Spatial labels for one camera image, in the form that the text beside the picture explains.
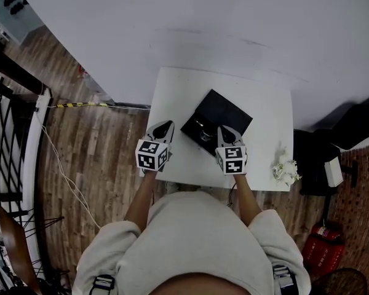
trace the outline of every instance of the white sweatshirt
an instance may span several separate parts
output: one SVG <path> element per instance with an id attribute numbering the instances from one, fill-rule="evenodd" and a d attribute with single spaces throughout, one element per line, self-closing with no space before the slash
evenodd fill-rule
<path id="1" fill-rule="evenodd" d="M 151 207 L 142 234 L 129 221 L 104 226 L 79 261 L 73 295 L 89 294 L 101 274 L 116 279 L 111 295 L 146 295 L 191 272 L 224 278 L 252 295 L 273 295 L 273 264 L 287 266 L 299 294 L 308 295 L 311 284 L 302 261 L 275 210 L 261 212 L 246 228 L 212 196 L 177 192 Z"/>

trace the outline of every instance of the person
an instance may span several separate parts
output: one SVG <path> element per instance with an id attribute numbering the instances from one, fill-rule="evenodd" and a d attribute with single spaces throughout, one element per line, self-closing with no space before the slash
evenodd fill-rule
<path id="1" fill-rule="evenodd" d="M 282 220 L 261 211 L 245 175 L 234 178 L 240 217 L 201 191 L 168 194 L 150 207 L 156 172 L 146 171 L 124 220 L 102 227 L 84 251 L 73 294 L 283 294 L 275 266 L 291 273 L 289 294 L 309 294 Z M 114 279 L 110 293 L 93 286 L 99 275 Z"/>

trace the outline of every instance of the black box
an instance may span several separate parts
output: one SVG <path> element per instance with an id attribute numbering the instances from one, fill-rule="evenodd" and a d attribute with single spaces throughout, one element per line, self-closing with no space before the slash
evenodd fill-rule
<path id="1" fill-rule="evenodd" d="M 243 110 L 210 90 L 180 130 L 215 156 L 220 125 L 231 127 L 243 135 L 252 120 Z"/>

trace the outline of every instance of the yellow and black tape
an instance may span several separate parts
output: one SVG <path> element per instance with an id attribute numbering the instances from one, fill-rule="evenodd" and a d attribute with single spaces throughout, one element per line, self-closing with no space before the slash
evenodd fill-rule
<path id="1" fill-rule="evenodd" d="M 83 106 L 115 107 L 115 105 L 109 105 L 107 103 L 93 103 L 92 101 L 88 101 L 87 103 L 57 104 L 52 107 L 64 108 L 64 107 L 83 107 Z"/>

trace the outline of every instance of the sleeve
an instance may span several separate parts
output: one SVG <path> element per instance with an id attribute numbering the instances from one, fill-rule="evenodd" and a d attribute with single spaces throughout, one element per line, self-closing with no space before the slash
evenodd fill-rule
<path id="1" fill-rule="evenodd" d="M 258 240 L 272 265 L 282 264 L 295 274 L 300 295 L 311 290 L 309 274 L 303 267 L 302 254 L 296 243 L 287 234 L 284 224 L 275 210 L 258 214 L 250 223 L 250 232 Z"/>
<path id="2" fill-rule="evenodd" d="M 73 295 L 89 295 L 98 275 L 108 274 L 116 278 L 118 262 L 140 235 L 139 227 L 130 221 L 114 222 L 102 227 L 79 260 Z M 115 285 L 111 295 L 116 294 Z"/>

